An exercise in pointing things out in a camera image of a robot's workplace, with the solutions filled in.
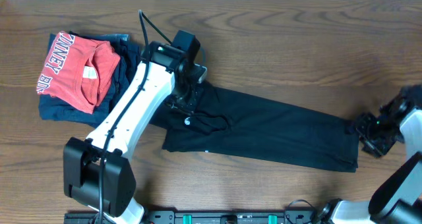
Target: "clothing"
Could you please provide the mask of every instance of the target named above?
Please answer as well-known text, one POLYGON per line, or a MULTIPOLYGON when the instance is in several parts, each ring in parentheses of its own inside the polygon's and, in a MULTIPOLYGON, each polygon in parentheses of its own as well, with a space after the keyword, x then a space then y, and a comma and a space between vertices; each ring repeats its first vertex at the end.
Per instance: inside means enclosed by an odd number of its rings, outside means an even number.
POLYGON ((213 152, 355 172, 359 137, 349 121, 204 82, 195 114, 160 106, 150 123, 167 129, 163 149, 213 152))
MULTIPOLYGON (((102 36, 79 36, 82 38, 91 38, 93 40, 107 40, 120 55, 120 62, 116 67, 111 78, 111 86, 100 106, 95 107, 93 114, 84 113, 75 109, 72 105, 49 95, 40 95, 40 104, 38 106, 40 117, 54 121, 72 121, 84 123, 96 128, 106 119, 111 110, 126 92, 129 87, 129 80, 133 79, 136 68, 140 63, 140 46, 129 41, 127 34, 113 34, 102 36)), ((51 47, 55 35, 51 34, 48 49, 51 47)))
POLYGON ((37 93, 58 97, 92 114, 106 96, 119 60, 109 42, 60 32, 45 59, 37 93))

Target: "black trousers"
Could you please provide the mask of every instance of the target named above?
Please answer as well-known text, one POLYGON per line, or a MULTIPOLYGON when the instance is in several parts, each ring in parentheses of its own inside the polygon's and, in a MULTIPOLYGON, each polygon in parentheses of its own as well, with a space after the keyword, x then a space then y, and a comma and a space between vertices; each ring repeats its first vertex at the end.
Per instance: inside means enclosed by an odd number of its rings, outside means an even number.
POLYGON ((355 172, 359 138, 349 121, 204 82, 193 116, 161 106, 151 124, 167 129, 163 149, 213 152, 355 172))

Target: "white label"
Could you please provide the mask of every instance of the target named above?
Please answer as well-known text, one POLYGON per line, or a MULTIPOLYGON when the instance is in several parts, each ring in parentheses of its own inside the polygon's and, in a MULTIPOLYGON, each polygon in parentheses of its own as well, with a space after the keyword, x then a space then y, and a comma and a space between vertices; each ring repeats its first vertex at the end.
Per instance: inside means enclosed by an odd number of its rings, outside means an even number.
POLYGON ((85 66, 84 67, 84 78, 97 79, 97 72, 94 67, 85 66))

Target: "red shirt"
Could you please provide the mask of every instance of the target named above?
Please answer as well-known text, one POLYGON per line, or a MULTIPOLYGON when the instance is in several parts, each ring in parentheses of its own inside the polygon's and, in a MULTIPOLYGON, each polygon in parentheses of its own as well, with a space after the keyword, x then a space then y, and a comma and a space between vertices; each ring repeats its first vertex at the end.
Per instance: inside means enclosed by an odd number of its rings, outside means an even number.
POLYGON ((92 114, 106 96, 119 60, 110 42, 60 32, 45 59, 37 93, 59 97, 92 114))

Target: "wooden table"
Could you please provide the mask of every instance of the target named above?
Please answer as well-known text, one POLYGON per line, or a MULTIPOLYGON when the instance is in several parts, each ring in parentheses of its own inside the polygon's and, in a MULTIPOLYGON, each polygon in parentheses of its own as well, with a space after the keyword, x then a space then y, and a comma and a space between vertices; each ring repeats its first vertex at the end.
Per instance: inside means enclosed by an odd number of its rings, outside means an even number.
MULTIPOLYGON (((209 81, 353 119, 422 79, 422 0, 6 0, 0 7, 0 223, 60 223, 88 210, 63 193, 63 146, 89 126, 42 121, 36 82, 49 33, 129 33, 142 9, 170 38, 196 34, 209 81)), ((150 40, 162 39, 148 27, 150 40)), ((146 206, 277 210, 292 200, 368 200, 403 163, 361 152, 356 173, 161 150, 148 126, 133 159, 146 206)))

